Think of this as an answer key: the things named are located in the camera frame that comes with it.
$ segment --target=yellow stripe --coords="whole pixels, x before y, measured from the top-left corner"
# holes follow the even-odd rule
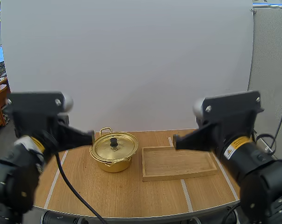
[[[242,136],[242,137],[240,137],[240,138],[234,140],[231,145],[232,145],[235,149],[238,149],[238,148],[239,148],[240,146],[242,146],[243,144],[249,143],[249,142],[251,142],[251,139],[249,139],[249,138],[246,137],[246,136]]]
[[[35,145],[39,148],[41,153],[43,153],[44,150],[45,150],[44,146],[36,138],[33,138],[33,137],[31,137],[31,138],[32,138],[33,142],[35,143]]]

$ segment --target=pot handle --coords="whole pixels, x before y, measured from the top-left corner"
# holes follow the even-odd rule
[[[112,167],[114,166],[116,163],[119,162],[130,162],[131,159],[127,159],[126,157],[122,158],[122,159],[118,159],[118,160],[114,160],[111,164],[105,163],[106,166],[108,167]]]
[[[103,130],[109,129],[111,132],[113,132],[113,130],[110,127],[103,127],[102,129],[100,129],[99,131],[99,136],[102,136],[103,134]]]

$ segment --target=white backdrop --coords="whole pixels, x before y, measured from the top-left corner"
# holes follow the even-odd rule
[[[248,87],[251,0],[1,2],[12,91],[68,93],[76,128],[192,128],[196,99]]]

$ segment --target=round table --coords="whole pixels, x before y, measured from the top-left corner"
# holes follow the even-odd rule
[[[142,181],[142,147],[169,146],[173,134],[191,130],[130,132],[139,142],[131,166],[120,173],[102,171],[89,147],[61,152],[64,172],[80,195],[103,217],[164,217],[187,214],[234,202],[239,187],[212,155],[217,174],[184,180]],[[70,191],[55,159],[42,174],[35,206],[71,214],[94,216]]]

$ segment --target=gold pot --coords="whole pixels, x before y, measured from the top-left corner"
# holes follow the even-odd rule
[[[103,134],[106,129],[109,129],[110,133]],[[127,169],[138,149],[136,137],[126,132],[113,132],[110,127],[102,128],[99,135],[90,147],[90,154],[100,169],[110,173]]]

